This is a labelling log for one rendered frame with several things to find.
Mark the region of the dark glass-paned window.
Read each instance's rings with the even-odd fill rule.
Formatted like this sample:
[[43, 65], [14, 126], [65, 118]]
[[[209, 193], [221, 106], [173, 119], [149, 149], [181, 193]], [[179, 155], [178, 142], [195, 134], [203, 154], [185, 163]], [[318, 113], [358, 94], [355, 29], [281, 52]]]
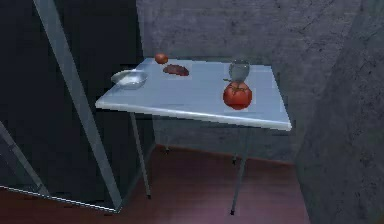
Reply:
[[142, 60], [137, 0], [0, 0], [0, 189], [119, 212], [152, 120], [99, 109]]

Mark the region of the pale blue metal-legged table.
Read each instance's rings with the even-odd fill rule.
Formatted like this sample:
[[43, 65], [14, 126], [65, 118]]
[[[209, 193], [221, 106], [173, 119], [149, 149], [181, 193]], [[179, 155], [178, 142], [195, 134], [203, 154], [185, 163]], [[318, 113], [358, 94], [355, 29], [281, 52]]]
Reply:
[[171, 76], [153, 59], [147, 58], [135, 69], [148, 74], [136, 90], [114, 86], [95, 103], [98, 109], [190, 119], [235, 125], [250, 135], [252, 128], [290, 131], [292, 124], [283, 105], [272, 68], [250, 65], [245, 84], [252, 91], [251, 104], [234, 110], [224, 104], [223, 92], [230, 82], [229, 63], [180, 60], [188, 76]]

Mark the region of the clear glass cup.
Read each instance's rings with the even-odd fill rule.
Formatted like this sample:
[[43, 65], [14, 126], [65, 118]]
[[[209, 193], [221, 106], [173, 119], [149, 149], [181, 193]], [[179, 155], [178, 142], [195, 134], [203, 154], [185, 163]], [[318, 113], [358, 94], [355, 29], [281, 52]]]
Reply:
[[250, 72], [250, 64], [245, 60], [234, 60], [229, 65], [229, 75], [232, 81], [244, 82]]

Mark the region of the large red tomato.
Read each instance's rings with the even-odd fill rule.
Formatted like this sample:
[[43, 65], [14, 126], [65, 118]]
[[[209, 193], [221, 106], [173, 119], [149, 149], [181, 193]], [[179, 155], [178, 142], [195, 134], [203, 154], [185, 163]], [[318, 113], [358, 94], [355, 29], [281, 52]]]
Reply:
[[234, 110], [247, 108], [252, 98], [252, 91], [245, 83], [230, 82], [223, 92], [224, 104]]

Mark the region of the dark red steak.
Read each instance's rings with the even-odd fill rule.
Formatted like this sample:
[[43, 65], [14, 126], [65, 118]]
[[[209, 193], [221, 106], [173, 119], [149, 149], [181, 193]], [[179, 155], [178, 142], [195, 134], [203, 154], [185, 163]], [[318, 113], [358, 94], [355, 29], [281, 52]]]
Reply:
[[180, 66], [180, 65], [169, 64], [163, 69], [163, 71], [165, 73], [174, 74], [174, 75], [178, 75], [178, 76], [188, 76], [189, 75], [189, 70], [186, 67]]

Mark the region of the grey metal bowl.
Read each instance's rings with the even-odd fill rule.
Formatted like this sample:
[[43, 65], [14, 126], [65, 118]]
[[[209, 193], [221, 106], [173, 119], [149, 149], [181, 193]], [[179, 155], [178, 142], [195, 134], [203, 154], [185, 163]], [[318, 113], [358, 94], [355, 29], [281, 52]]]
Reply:
[[123, 70], [115, 73], [111, 81], [120, 88], [136, 90], [141, 88], [148, 79], [148, 74], [143, 70]]

